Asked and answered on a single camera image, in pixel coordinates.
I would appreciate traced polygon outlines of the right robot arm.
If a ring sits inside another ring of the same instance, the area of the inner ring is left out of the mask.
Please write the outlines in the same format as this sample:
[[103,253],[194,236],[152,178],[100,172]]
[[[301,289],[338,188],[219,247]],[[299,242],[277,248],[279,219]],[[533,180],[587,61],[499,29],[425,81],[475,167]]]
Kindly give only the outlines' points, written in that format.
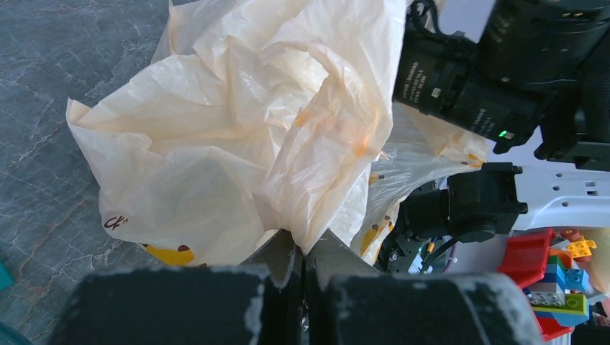
[[406,15],[393,99],[494,142],[501,155],[540,131],[543,171],[511,162],[428,183],[399,205],[377,265],[425,267],[457,242],[544,227],[609,226],[609,3],[496,1],[478,42],[445,34],[433,1]]

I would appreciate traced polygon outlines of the translucent cream plastic bag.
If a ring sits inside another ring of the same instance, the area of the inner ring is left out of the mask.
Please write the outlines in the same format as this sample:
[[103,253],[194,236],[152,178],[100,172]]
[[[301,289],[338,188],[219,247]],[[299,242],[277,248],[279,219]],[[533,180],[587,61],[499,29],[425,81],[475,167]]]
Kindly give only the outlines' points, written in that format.
[[332,231],[367,263],[419,186],[484,138],[391,103],[406,1],[170,5],[151,63],[69,129],[101,225],[171,265],[237,264],[276,230]]

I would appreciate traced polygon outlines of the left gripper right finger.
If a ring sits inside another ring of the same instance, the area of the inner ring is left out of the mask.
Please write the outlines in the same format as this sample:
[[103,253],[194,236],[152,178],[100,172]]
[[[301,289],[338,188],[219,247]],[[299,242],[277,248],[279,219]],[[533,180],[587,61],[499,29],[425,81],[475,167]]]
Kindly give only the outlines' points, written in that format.
[[331,230],[327,229],[304,259],[304,302],[309,319],[309,343],[328,344],[324,334],[330,328],[326,288],[335,276],[381,273],[362,260]]

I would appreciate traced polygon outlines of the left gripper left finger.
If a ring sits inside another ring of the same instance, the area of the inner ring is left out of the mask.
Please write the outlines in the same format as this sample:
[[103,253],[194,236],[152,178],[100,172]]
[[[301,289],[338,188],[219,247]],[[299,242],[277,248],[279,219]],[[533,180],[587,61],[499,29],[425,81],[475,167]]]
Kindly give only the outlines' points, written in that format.
[[300,344],[303,318],[303,263],[291,233],[281,229],[241,265],[259,267],[268,275],[260,312],[259,344]]

